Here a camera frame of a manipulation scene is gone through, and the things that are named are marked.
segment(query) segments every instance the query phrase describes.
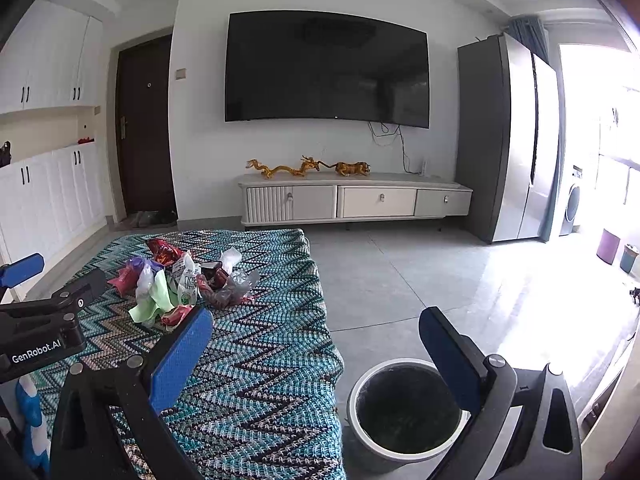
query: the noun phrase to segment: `white tv cabinet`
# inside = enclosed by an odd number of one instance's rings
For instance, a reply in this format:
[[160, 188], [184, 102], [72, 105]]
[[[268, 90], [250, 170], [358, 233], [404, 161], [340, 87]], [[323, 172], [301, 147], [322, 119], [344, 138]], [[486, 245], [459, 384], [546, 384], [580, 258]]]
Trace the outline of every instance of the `white tv cabinet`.
[[270, 179], [255, 173], [243, 175], [239, 185], [246, 226], [464, 216], [472, 193], [455, 182], [403, 173], [321, 171], [305, 177], [277, 173]]

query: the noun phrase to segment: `zigzag knit blanket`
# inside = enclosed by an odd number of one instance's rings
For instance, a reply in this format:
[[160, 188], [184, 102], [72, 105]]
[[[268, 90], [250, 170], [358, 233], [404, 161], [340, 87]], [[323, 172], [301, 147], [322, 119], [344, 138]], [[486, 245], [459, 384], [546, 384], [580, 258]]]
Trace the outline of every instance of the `zigzag knit blanket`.
[[[150, 256], [145, 241], [131, 235], [110, 243], [78, 276], [94, 267], [108, 279], [134, 255]], [[162, 412], [190, 460], [205, 478], [344, 479], [340, 422], [334, 387], [343, 362], [325, 325], [326, 307], [301, 230], [192, 231], [161, 236], [189, 249], [197, 262], [219, 259], [235, 247], [239, 268], [260, 270], [253, 301], [213, 311], [208, 348], [176, 405]], [[148, 351], [155, 329], [135, 325], [122, 299], [108, 285], [79, 318], [88, 345], [72, 358], [33, 374], [42, 411], [52, 428], [69, 366], [81, 360], [108, 368]], [[114, 413], [124, 447], [141, 478], [152, 478], [124, 418]]]

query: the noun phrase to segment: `wall-mounted tv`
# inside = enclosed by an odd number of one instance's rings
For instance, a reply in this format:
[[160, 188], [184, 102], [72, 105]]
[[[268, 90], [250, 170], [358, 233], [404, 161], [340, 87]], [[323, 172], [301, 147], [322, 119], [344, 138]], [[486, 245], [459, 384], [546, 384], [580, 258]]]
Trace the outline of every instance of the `wall-mounted tv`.
[[274, 118], [428, 128], [427, 35], [332, 12], [231, 14], [225, 121]]

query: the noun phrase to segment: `drawer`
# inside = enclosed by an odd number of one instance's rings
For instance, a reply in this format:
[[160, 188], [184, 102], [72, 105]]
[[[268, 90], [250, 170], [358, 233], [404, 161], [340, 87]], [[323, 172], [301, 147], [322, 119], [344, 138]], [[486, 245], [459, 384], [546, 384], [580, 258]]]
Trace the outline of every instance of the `drawer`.
[[415, 216], [466, 215], [470, 202], [470, 191], [419, 189], [415, 200]]
[[337, 186], [293, 186], [293, 219], [335, 218]]
[[405, 187], [342, 187], [342, 217], [412, 216], [415, 189]]
[[248, 187], [250, 224], [335, 218], [337, 186]]
[[246, 208], [250, 224], [268, 224], [293, 218], [291, 186], [248, 187]]

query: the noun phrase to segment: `trash can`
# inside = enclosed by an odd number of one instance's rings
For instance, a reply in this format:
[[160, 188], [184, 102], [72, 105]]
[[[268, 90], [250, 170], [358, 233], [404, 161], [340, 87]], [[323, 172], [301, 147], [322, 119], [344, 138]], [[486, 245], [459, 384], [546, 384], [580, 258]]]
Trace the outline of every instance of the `trash can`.
[[634, 262], [638, 256], [638, 248], [631, 244], [625, 244], [622, 258], [620, 259], [620, 269], [624, 270], [627, 274], [631, 272], [631, 267], [634, 266]]
[[355, 439], [351, 451], [366, 469], [383, 473], [445, 452], [468, 419], [437, 368], [420, 359], [374, 366], [347, 402]]
[[606, 229], [603, 229], [602, 236], [600, 237], [600, 245], [598, 246], [596, 254], [603, 262], [607, 262], [611, 265], [616, 257], [616, 253], [618, 252], [619, 244], [619, 237]]

